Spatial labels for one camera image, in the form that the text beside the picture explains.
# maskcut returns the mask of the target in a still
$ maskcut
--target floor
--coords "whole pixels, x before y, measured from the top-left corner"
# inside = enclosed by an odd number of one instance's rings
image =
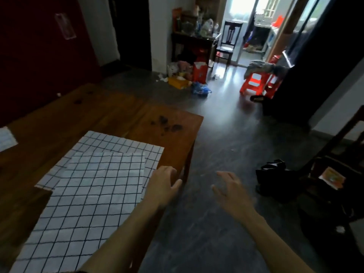
[[[238,65],[248,67],[252,60],[262,60],[262,55],[258,53],[241,52],[238,60]]]
[[[223,73],[225,64],[213,73]],[[157,74],[133,69],[109,77],[102,86],[204,116],[191,162],[189,180],[160,223],[139,272],[269,272],[248,233],[216,204],[211,184],[216,170],[235,172],[256,209],[317,273],[329,272],[302,234],[294,202],[279,204],[254,191],[255,169],[280,158],[299,169],[325,141],[307,131],[262,116],[260,104],[239,94],[245,68],[229,66],[208,82],[205,99],[178,90]]]

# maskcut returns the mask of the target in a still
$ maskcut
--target dark doorway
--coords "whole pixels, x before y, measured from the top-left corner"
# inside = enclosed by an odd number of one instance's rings
[[[122,63],[152,70],[148,0],[109,0]]]

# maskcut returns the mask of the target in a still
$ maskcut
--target red wall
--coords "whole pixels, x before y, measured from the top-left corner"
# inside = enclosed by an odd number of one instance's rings
[[[65,40],[55,13],[67,13]],[[77,0],[0,0],[0,127],[101,80]]]

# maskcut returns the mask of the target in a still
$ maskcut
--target white grid paper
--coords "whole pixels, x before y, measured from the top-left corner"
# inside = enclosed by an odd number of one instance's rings
[[[77,152],[11,273],[74,271],[140,202],[142,153]]]
[[[88,131],[70,151],[66,153],[61,160],[35,185],[39,188],[53,190],[59,182],[63,171],[66,169],[69,160],[76,152],[122,152],[122,153],[140,153],[146,156],[144,177],[148,182],[153,169],[157,168],[164,147],[154,146],[152,144],[132,141],[125,138],[111,136],[94,131]]]
[[[5,127],[0,128],[0,152],[16,146],[18,142],[14,138],[10,129]]]

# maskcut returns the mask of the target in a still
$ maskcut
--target plastic bag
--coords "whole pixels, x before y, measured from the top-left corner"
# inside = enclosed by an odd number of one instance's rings
[[[212,93],[212,91],[207,87],[207,84],[201,84],[199,82],[193,82],[192,83],[192,93],[207,97],[209,93]]]

